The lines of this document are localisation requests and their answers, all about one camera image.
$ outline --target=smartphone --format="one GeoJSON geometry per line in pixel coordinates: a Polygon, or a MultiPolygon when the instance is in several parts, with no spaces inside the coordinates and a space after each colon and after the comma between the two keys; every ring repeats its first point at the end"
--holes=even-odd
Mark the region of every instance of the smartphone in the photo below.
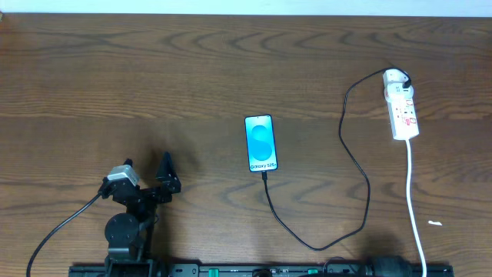
{"type": "Polygon", "coordinates": [[[249,116],[244,119],[248,144],[249,170],[262,172],[278,167],[274,125],[271,115],[249,116]]]}

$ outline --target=white power strip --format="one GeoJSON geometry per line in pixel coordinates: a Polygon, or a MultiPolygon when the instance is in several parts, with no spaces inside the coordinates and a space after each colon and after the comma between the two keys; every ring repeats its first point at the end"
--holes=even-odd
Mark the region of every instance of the white power strip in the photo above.
{"type": "Polygon", "coordinates": [[[391,131],[393,139],[411,139],[419,134],[417,116],[415,115],[414,88],[404,88],[403,84],[408,80],[397,69],[387,70],[383,74],[384,97],[390,112],[391,131]]]}
{"type": "Polygon", "coordinates": [[[410,85],[404,87],[408,81],[407,75],[398,69],[389,69],[383,74],[384,97],[387,101],[387,108],[390,112],[391,131],[393,139],[404,140],[407,143],[407,205],[412,230],[414,231],[415,243],[417,244],[418,254],[421,257],[422,277],[427,276],[427,265],[422,249],[421,239],[418,235],[417,223],[415,222],[414,208],[411,200],[411,175],[412,175],[412,156],[410,139],[418,135],[417,116],[415,115],[414,88],[410,85]]]}

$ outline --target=wood grain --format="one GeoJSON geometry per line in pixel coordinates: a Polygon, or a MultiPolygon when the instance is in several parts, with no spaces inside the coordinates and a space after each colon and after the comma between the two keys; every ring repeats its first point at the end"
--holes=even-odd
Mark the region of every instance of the wood grain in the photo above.
{"type": "MultiPolygon", "coordinates": [[[[274,117],[279,216],[313,245],[355,229],[364,180],[337,139],[345,90],[398,65],[414,80],[421,135],[414,206],[429,262],[492,267],[492,24],[469,18],[6,15],[0,23],[0,276],[25,274],[44,236],[126,158],[154,185],[160,154],[183,192],[160,208],[154,252],[202,262],[418,261],[381,78],[356,88],[343,135],[372,184],[366,228],[311,252],[273,219],[248,171],[243,118],[274,117]],[[428,220],[444,226],[428,225],[428,220]]],[[[98,200],[57,233],[33,276],[102,262],[122,206],[98,200]]]]}

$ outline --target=switch on power strip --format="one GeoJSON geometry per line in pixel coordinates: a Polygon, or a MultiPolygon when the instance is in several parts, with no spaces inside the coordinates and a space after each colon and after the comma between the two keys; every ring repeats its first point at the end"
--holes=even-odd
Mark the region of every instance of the switch on power strip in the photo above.
{"type": "Polygon", "coordinates": [[[404,88],[407,76],[397,69],[387,70],[383,74],[384,97],[390,113],[393,139],[411,139],[419,134],[417,115],[415,114],[414,88],[404,88]]]}

